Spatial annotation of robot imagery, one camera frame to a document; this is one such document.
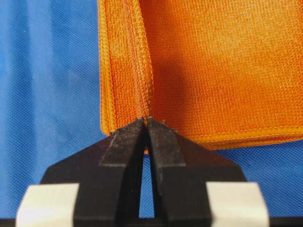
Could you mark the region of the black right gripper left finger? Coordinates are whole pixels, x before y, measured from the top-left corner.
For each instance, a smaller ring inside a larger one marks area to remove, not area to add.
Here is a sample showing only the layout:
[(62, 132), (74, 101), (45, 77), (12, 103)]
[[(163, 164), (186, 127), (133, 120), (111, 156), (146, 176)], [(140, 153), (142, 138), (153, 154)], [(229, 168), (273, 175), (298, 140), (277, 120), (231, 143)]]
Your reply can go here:
[(145, 126), (118, 129), (50, 166), (26, 190), (18, 227), (118, 227), (139, 217)]

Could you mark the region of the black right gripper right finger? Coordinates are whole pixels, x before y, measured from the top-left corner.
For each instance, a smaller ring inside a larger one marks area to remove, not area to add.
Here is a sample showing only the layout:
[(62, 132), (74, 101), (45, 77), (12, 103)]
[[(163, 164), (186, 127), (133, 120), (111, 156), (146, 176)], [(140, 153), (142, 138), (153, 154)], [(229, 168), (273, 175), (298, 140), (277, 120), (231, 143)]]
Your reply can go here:
[(148, 119), (151, 157), (169, 227), (267, 227), (259, 185), (223, 156)]

